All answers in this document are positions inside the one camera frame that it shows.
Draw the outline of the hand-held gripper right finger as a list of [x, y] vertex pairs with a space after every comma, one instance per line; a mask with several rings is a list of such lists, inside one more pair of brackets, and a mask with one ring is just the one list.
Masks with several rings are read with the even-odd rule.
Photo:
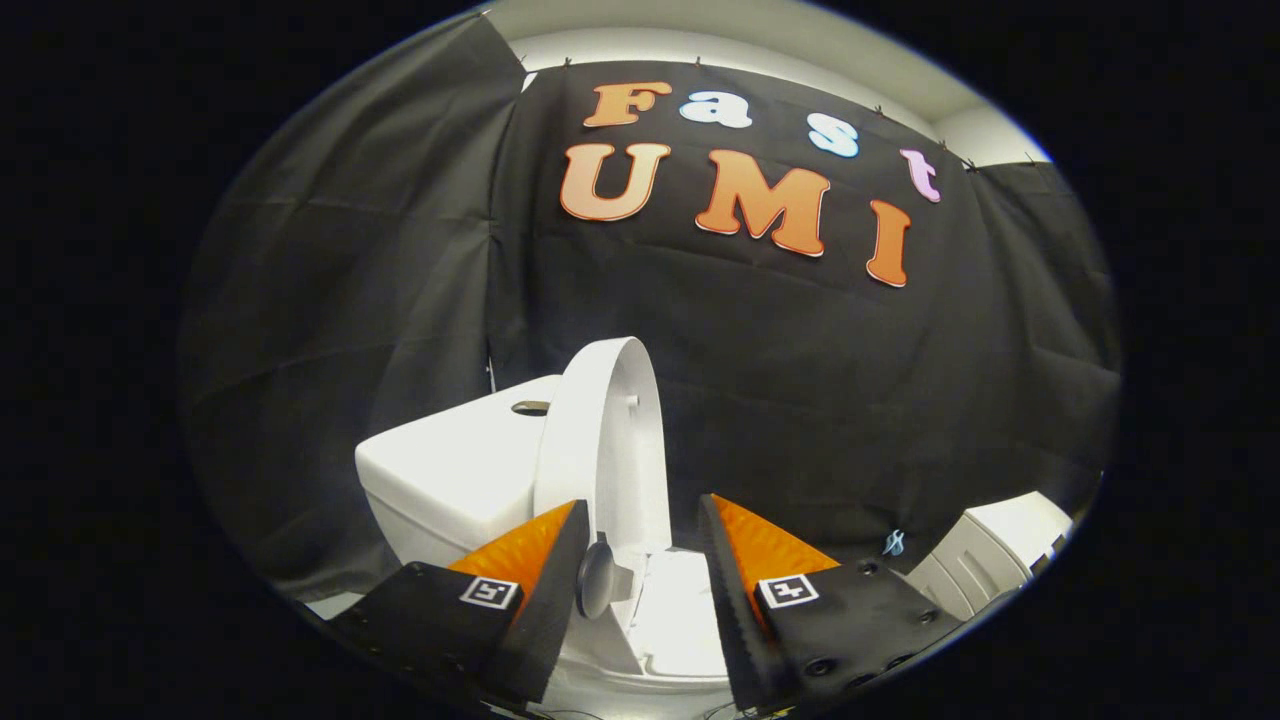
[[699, 529], [730, 689], [742, 711], [850, 700], [963, 625], [881, 561], [840, 562], [722, 496], [701, 496]]

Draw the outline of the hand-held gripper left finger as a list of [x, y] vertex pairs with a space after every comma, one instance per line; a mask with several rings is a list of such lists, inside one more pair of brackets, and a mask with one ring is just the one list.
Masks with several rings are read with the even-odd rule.
[[456, 706], [541, 701], [561, 656], [589, 507], [562, 503], [447, 566], [406, 564], [330, 621], [340, 643]]

